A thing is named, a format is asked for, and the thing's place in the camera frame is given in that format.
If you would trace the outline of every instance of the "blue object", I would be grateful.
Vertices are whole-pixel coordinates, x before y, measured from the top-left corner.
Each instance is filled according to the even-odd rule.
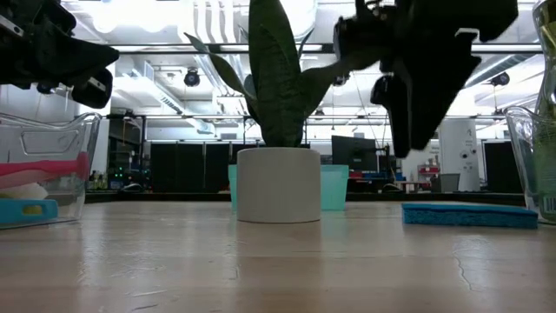
[[[404,223],[537,228],[537,213],[519,207],[404,203]]]
[[[55,200],[0,199],[0,224],[36,223],[57,217]]]
[[[232,210],[237,210],[237,165],[228,166]],[[347,165],[321,165],[321,210],[344,210],[348,190]]]

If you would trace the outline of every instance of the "plastic bin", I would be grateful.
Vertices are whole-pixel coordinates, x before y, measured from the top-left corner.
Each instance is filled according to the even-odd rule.
[[[81,217],[101,119],[87,113],[69,123],[48,124],[0,114],[0,197],[5,201],[21,186],[33,186],[23,193],[31,196],[0,207],[0,229]],[[17,220],[6,222],[14,216]]]
[[[348,178],[347,165],[321,165],[321,209],[323,211],[346,208]],[[232,210],[237,210],[237,165],[228,166],[228,179]]]

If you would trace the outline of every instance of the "clear plastic pitcher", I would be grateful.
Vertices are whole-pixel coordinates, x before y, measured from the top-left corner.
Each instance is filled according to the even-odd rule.
[[[508,108],[506,118],[526,206],[556,224],[556,121],[520,107]]]

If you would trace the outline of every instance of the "potted plant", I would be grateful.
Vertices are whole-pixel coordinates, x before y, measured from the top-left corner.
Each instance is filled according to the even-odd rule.
[[[336,77],[363,70],[384,55],[381,49],[353,53],[323,68],[301,71],[299,51],[280,0],[251,0],[248,47],[251,74],[244,82],[222,57],[185,34],[208,54],[222,80],[242,93],[261,126],[267,148],[237,157],[237,217],[259,223],[301,223],[320,219],[321,170],[318,152],[299,148],[305,120]]]

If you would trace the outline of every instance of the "wooden tabletop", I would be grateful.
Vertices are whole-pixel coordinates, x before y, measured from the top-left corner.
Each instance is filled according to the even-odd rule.
[[[404,225],[397,203],[238,223],[229,203],[88,205],[0,232],[0,311],[556,312],[556,228]]]

